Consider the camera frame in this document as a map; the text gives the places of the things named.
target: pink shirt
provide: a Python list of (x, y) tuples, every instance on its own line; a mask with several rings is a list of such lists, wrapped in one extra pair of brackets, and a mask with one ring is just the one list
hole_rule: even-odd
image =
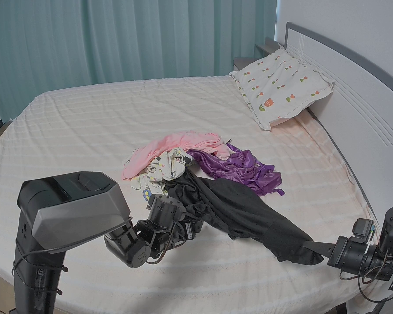
[(230, 149), (225, 145), (221, 136), (216, 133), (196, 133), (194, 131), (173, 133), (137, 149), (124, 167), (123, 179), (131, 179), (149, 165), (154, 158), (173, 148), (182, 148), (184, 151), (202, 150), (214, 154), (222, 160), (226, 160), (230, 156)]

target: clothing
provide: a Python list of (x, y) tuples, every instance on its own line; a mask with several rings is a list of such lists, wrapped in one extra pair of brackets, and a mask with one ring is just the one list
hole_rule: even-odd
[(167, 194), (164, 181), (183, 175), (185, 166), (191, 165), (193, 160), (182, 148), (165, 151), (146, 166), (145, 173), (131, 179), (131, 187), (141, 191), (145, 201), (149, 201), (152, 194)]
[(278, 261), (315, 265), (319, 254), (303, 247), (311, 237), (267, 206), (248, 186), (225, 178), (199, 178), (189, 169), (166, 182), (169, 196), (183, 203), (187, 215), (202, 218), (231, 238), (251, 237), (272, 251)]
[(152, 159), (174, 148), (182, 148), (184, 151), (202, 150), (224, 160), (230, 156), (229, 148), (221, 136), (216, 133), (196, 133), (194, 131), (173, 133), (135, 150), (131, 158), (124, 164), (123, 179), (131, 179), (140, 173)]
[(204, 151), (190, 149), (188, 153), (195, 158), (201, 169), (214, 179), (226, 178), (249, 186), (258, 196), (284, 191), (276, 188), (283, 183), (281, 173), (274, 171), (273, 165), (265, 165), (252, 155), (250, 150), (242, 151), (227, 143), (234, 151), (228, 160), (220, 160)]

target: curtain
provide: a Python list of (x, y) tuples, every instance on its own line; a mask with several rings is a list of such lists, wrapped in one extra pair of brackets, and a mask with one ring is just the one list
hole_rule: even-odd
[(277, 0), (0, 0), (0, 115), (81, 85), (226, 75), (273, 38)]

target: bed sheet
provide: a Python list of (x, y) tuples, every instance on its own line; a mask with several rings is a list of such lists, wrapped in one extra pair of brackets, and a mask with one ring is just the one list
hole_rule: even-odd
[[(228, 76), (57, 90), (35, 98), (0, 137), (0, 276), (12, 283), (23, 181), (102, 171), (119, 182), (133, 221), (146, 219), (140, 192), (121, 180), (122, 160), (150, 140), (190, 129), (232, 138), (275, 165), (285, 195), (263, 201), (315, 241), (350, 236), (358, 217), (370, 218), (343, 159), (309, 113), (262, 131)], [(231, 240), (207, 224), (158, 265), (129, 268), (103, 238), (68, 251), (64, 264), (69, 272), (62, 273), (56, 306), (71, 313), (322, 314), (358, 293), (356, 281), (341, 281), (326, 260), (279, 263), (262, 244)]]

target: pillow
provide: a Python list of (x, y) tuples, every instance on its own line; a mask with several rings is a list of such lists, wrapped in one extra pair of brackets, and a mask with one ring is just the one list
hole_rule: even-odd
[(333, 87), (333, 80), (317, 67), (299, 62), (282, 48), (229, 75), (264, 130), (298, 115)]

